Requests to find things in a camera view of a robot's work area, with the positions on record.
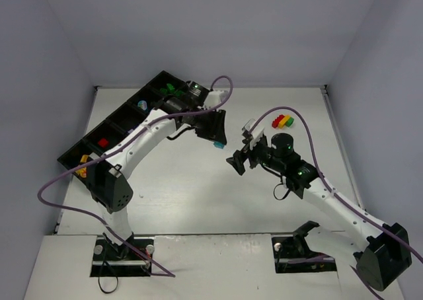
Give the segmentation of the green sloped lego brick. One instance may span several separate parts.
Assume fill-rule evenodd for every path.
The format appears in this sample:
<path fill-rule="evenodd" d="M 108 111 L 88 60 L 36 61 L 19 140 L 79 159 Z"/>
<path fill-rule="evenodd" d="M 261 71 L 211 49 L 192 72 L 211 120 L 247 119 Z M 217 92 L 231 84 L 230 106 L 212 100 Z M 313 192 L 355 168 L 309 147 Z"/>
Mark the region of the green sloped lego brick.
<path fill-rule="evenodd" d="M 160 88 L 163 94 L 174 94 L 176 92 L 175 87 L 171 83 L 167 83 L 164 87 Z"/>

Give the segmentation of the yellow lego brick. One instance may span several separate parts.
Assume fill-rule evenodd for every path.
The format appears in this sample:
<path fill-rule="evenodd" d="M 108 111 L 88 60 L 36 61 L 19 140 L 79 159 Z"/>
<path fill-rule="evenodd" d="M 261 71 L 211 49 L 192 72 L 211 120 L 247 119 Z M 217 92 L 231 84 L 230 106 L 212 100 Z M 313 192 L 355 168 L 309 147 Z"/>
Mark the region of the yellow lego brick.
<path fill-rule="evenodd" d="M 86 163 L 89 160 L 89 155 L 83 155 L 80 159 L 80 163 Z"/>

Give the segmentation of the teal curved lego piece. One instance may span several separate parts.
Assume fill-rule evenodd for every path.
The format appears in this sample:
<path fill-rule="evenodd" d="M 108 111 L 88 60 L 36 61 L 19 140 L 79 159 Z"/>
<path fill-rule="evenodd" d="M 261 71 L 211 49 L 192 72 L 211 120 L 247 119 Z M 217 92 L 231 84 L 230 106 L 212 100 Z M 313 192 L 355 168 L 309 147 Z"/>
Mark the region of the teal curved lego piece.
<path fill-rule="evenodd" d="M 214 144 L 213 144 L 215 147 L 217 147 L 218 149 L 223 149 L 224 147 L 225 147 L 225 145 L 224 144 L 222 144 L 222 143 L 220 143 L 220 142 L 215 142 Z"/>

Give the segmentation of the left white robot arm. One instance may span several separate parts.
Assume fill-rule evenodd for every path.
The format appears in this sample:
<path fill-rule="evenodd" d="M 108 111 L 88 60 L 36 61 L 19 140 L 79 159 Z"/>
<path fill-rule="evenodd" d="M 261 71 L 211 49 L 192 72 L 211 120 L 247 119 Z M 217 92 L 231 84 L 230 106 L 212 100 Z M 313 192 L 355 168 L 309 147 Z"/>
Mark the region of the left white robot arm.
<path fill-rule="evenodd" d="M 134 194 L 128 179 L 136 166 L 183 125 L 192 128 L 199 138 L 226 145 L 222 106 L 232 92 L 190 82 L 185 93 L 169 93 L 155 102 L 146 119 L 116 146 L 97 159 L 89 158 L 86 187 L 106 223 L 104 236 L 115 250 L 134 236 L 127 206 Z"/>

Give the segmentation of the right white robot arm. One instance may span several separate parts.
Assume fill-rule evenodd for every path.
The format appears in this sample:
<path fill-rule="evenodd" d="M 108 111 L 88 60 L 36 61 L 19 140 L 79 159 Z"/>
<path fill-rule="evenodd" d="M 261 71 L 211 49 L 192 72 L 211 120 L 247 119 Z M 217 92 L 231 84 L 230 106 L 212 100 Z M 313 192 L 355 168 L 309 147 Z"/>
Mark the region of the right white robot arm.
<path fill-rule="evenodd" d="M 240 175 L 245 173 L 246 162 L 252 169 L 260 165 L 275 173 L 288 192 L 339 225 L 347 237 L 330 233 L 314 221 L 298 228 L 294 237 L 300 245 L 344 261 L 373 289 L 384 291 L 412 264 L 406 229 L 398 223 L 386 224 L 337 192 L 315 166 L 294 151 L 291 135 L 262 136 L 255 146 L 245 143 L 226 161 Z"/>

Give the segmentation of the red yellow green lego stack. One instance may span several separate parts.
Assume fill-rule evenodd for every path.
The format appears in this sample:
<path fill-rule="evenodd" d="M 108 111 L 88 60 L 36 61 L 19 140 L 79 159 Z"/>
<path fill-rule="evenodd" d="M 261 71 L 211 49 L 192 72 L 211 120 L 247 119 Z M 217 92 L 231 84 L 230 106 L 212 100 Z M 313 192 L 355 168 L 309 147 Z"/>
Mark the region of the red yellow green lego stack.
<path fill-rule="evenodd" d="M 294 123 L 294 118 L 292 118 L 289 115 L 281 114 L 272 121 L 272 127 L 274 129 L 276 128 L 282 129 L 284 127 L 291 127 L 293 123 Z"/>

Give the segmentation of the black sectioned sorting tray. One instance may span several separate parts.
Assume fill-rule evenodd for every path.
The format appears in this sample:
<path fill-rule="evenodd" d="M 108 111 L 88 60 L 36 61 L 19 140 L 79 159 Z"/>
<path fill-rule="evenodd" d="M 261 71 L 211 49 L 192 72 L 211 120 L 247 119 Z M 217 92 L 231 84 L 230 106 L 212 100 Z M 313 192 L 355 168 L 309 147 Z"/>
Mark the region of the black sectioned sorting tray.
<path fill-rule="evenodd" d="M 159 101 L 166 96 L 175 94 L 163 94 L 160 91 L 167 83 L 171 83 L 176 91 L 188 91 L 188 83 L 166 71 L 160 72 L 148 84 L 142 87 L 111 115 L 107 116 L 101 123 L 88 131 L 72 148 L 59 157 L 58 161 L 67 169 L 80 165 L 83 155 L 95 154 L 99 157 L 114 147 L 121 147 L 123 140 L 129 137 L 137 127 L 148 117 L 152 109 L 159 104 Z M 148 104 L 148 111 L 143 111 L 137 107 L 137 103 L 145 100 Z M 97 142 L 105 138 L 109 145 L 100 147 Z"/>

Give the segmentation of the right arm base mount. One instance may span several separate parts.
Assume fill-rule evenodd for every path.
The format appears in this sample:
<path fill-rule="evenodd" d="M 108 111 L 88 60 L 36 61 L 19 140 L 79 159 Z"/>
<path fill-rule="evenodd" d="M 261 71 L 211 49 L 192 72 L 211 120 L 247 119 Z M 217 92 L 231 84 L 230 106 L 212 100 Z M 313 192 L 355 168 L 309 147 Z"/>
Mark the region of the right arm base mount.
<path fill-rule="evenodd" d="M 271 238 L 277 274 L 314 274 L 337 271 L 334 258 L 312 251 L 307 243 L 293 236 Z"/>

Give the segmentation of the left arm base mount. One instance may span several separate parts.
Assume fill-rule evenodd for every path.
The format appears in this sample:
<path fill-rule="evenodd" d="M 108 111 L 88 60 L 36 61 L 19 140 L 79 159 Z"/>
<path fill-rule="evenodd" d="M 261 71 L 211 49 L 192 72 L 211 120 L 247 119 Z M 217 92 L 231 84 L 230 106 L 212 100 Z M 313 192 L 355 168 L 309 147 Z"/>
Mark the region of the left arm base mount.
<path fill-rule="evenodd" d="M 118 252 L 104 237 L 93 248 L 91 278 L 136 278 L 151 275 L 151 265 L 125 245 Z"/>

